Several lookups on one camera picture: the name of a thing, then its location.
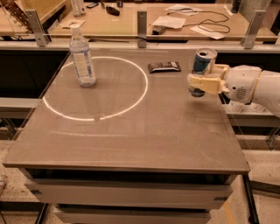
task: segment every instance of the table drawer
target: table drawer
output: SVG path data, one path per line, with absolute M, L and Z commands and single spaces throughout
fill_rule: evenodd
M 230 185 L 57 179 L 30 179 L 26 186 L 44 203 L 118 207 L 218 209 L 232 193 Z
M 182 211 L 56 208 L 54 213 L 65 223 L 92 224 L 206 224 L 210 213 Z

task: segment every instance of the soda can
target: soda can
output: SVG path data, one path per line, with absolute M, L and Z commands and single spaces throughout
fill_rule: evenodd
M 208 74 L 215 64 L 217 52 L 210 48 L 201 48 L 197 50 L 193 63 L 194 74 Z
M 217 52 L 210 48 L 200 48 L 196 51 L 192 73 L 193 74 L 209 74 L 214 67 L 217 58 Z M 189 86 L 189 91 L 194 97 L 201 97 L 205 94 L 199 88 Z

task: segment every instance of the dark object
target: dark object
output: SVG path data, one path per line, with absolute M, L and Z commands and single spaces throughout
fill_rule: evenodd
M 165 26 L 155 26 L 153 29 L 152 29 L 152 35 L 160 35 L 162 34 L 164 31 L 166 30 L 166 27 Z
M 105 9 L 105 3 L 101 0 L 101 7 Z
M 168 62 L 158 62 L 151 63 L 148 65 L 149 72 L 158 73 L 158 72 L 180 72 L 181 68 L 177 61 L 168 61 Z
M 98 5 L 98 3 L 91 3 L 89 5 L 87 5 L 87 8 L 92 9 L 94 7 L 96 7 Z
M 120 15 L 120 11 L 111 6 L 106 6 L 106 12 L 117 17 Z
M 280 185 L 271 185 L 271 184 L 253 181 L 253 180 L 251 180 L 250 183 L 253 190 L 266 192 L 266 193 L 280 194 Z
M 247 195 L 248 208 L 249 208 L 250 215 L 251 215 L 249 217 L 248 221 L 252 224 L 260 224 L 259 218 L 257 215 L 257 211 L 256 211 L 256 204 L 254 201 L 252 186 L 251 186 L 248 174 L 243 175 L 243 183 L 244 183 L 244 187 L 245 187 L 245 191 L 246 191 L 246 195 Z
M 189 92 L 193 97 L 202 97 L 205 92 L 196 87 L 189 87 Z
M 277 14 L 277 17 L 271 27 L 271 31 L 275 34 L 278 35 L 278 33 L 280 32 L 280 11 Z
M 237 13 L 238 12 L 241 2 L 242 2 L 242 0 L 234 0 L 233 1 L 233 8 L 231 8 L 232 13 Z
M 116 0 L 116 6 L 119 8 L 123 7 L 123 0 Z

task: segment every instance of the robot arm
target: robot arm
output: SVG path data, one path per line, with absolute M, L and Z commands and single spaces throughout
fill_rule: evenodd
M 280 73 L 256 66 L 215 65 L 209 74 L 189 74 L 188 81 L 209 94 L 223 93 L 232 101 L 263 105 L 280 117 Z

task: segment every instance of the plastic bottle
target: plastic bottle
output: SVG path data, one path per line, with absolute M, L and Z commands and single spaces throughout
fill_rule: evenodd
M 75 65 L 78 81 L 83 87 L 91 87 L 96 83 L 96 77 L 89 51 L 89 44 L 81 35 L 81 29 L 77 24 L 72 24 L 70 28 L 72 38 L 69 48 Z

